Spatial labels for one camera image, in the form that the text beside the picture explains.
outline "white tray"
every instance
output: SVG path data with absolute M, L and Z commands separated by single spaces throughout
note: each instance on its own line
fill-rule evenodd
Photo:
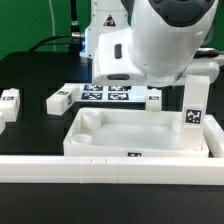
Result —
M 92 118 L 89 116 L 92 120 L 89 120 L 88 127 L 84 124 L 83 116 L 91 113 L 95 116 Z M 172 131 L 173 119 L 178 114 L 178 112 L 83 108 L 78 112 L 64 140 L 64 155 L 208 157 L 209 149 L 205 139 L 200 151 L 179 149 L 180 136 Z

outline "white foam block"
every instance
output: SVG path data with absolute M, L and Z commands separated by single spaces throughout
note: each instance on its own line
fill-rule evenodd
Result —
M 201 150 L 209 84 L 206 76 L 189 75 L 186 78 L 179 143 L 182 150 Z
M 47 99 L 47 113 L 62 115 L 72 104 L 79 93 L 79 87 L 67 85 Z
M 4 90 L 0 99 L 0 112 L 4 113 L 6 122 L 15 122 L 20 106 L 19 90 Z
M 162 91 L 158 89 L 148 90 L 145 109 L 155 112 L 162 110 Z

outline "black tabletop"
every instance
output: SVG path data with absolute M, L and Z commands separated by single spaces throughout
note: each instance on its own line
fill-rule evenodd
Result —
M 223 127 L 223 75 L 210 88 L 208 112 Z M 1 155 L 63 155 L 80 107 L 144 109 L 144 104 L 75 103 L 63 116 L 46 99 L 64 83 L 91 82 L 91 66 L 67 53 L 12 53 L 0 62 L 0 87 L 20 90 L 17 122 L 0 136 Z M 163 89 L 163 109 L 180 111 L 183 87 Z M 0 223 L 223 223 L 223 186 L 0 184 Z

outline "black and white square marker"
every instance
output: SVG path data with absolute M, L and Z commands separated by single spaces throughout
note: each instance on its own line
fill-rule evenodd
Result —
M 102 100 L 102 93 L 83 93 L 81 100 Z
M 108 93 L 108 100 L 129 100 L 128 93 Z
M 103 91 L 103 86 L 85 85 L 84 91 Z
M 202 111 L 186 109 L 185 124 L 201 124 Z
M 3 97 L 4 101 L 10 101 L 10 100 L 14 100 L 14 96 L 5 96 Z
M 128 152 L 128 157 L 141 157 L 142 154 L 139 152 Z
M 149 100 L 159 100 L 159 96 L 150 96 Z
M 72 95 L 69 95 L 68 96 L 68 106 L 72 104 Z
M 68 94 L 68 92 L 66 92 L 66 91 L 60 91 L 60 92 L 58 92 L 58 95 L 67 95 Z
M 108 87 L 108 91 L 128 91 L 128 87 L 127 86 L 109 86 Z

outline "green background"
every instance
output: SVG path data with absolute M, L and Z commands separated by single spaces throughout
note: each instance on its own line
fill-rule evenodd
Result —
M 52 0 L 56 34 L 70 34 L 70 1 Z M 81 30 L 90 22 L 90 0 L 77 0 Z M 215 36 L 209 46 L 224 50 L 224 3 L 215 17 Z M 40 40 L 52 36 L 48 0 L 0 1 L 0 59 L 15 51 L 26 51 Z M 42 47 L 41 50 L 52 50 Z

